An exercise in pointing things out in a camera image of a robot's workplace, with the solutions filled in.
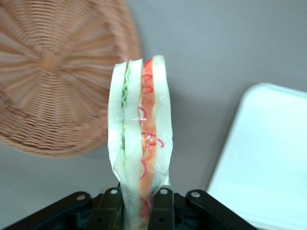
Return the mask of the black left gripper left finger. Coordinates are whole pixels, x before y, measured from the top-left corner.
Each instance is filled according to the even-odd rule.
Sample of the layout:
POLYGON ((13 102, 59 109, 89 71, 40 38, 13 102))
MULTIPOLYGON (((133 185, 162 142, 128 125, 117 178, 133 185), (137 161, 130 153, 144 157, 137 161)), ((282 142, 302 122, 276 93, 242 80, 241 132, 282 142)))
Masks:
POLYGON ((122 230, 124 202, 120 187, 111 187, 94 198, 93 230, 122 230))

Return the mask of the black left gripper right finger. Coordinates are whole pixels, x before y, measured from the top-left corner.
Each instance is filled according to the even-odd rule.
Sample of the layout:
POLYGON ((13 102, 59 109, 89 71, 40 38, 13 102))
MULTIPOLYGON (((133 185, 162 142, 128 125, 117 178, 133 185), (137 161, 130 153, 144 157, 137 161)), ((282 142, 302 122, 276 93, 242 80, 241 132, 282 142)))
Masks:
POLYGON ((174 193, 162 187, 153 196, 153 205, 148 223, 149 230, 174 229, 174 193))

